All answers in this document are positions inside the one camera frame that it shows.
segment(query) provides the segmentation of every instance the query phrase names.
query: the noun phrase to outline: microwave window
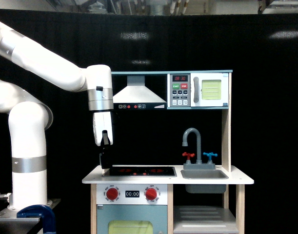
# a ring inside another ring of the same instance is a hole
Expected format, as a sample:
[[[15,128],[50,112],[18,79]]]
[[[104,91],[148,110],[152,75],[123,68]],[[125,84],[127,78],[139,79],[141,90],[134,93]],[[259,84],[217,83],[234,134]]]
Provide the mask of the microwave window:
[[[202,80],[202,100],[221,99],[221,79]]]

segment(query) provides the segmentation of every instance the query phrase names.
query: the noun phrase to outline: green button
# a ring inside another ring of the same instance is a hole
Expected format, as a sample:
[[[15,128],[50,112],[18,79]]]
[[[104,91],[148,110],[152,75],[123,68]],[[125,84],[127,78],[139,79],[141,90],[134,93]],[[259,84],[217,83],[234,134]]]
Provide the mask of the green button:
[[[173,89],[179,89],[179,84],[173,84]]]

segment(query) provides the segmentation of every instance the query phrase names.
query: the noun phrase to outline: red button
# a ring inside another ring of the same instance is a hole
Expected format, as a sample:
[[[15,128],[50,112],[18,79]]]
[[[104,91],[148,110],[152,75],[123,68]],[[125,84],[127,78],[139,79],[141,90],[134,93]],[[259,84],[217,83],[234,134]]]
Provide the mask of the red button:
[[[157,198],[157,196],[158,196],[157,191],[153,188],[150,188],[145,192],[145,197],[148,200],[154,200],[155,198]]]
[[[109,200],[114,200],[118,197],[119,192],[115,189],[115,188],[110,188],[107,192],[106,192],[106,197]]]
[[[181,84],[181,89],[188,89],[188,84],[187,83]]]

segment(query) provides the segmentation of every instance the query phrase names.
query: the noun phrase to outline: ceiling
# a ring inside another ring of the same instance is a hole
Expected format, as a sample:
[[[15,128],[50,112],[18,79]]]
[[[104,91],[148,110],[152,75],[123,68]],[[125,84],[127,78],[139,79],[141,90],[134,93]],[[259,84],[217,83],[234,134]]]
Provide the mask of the ceiling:
[[[298,13],[298,0],[0,0],[0,9],[166,16],[282,14]]]

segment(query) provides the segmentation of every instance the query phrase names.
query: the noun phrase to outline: black curtain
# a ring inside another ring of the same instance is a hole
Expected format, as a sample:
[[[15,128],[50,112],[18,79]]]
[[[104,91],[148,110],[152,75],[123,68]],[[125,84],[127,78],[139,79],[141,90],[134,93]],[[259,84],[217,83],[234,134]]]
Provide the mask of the black curtain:
[[[82,68],[232,69],[232,165],[255,180],[246,186],[246,233],[298,227],[298,37],[293,37],[298,14],[140,17],[0,10],[0,21]],[[126,39],[133,33],[142,36]],[[54,123],[46,131],[48,196],[62,198],[56,208],[58,232],[89,233],[90,188],[81,180],[98,164],[99,149],[87,94],[61,90],[2,57],[0,79],[53,111]],[[220,111],[118,116],[117,163],[182,164],[182,134],[191,126],[202,134],[203,151],[221,151]],[[189,141],[194,145],[193,137]],[[0,192],[9,191],[11,144],[7,115],[0,114]],[[220,197],[191,196],[181,186],[175,192],[178,205],[221,204]]]

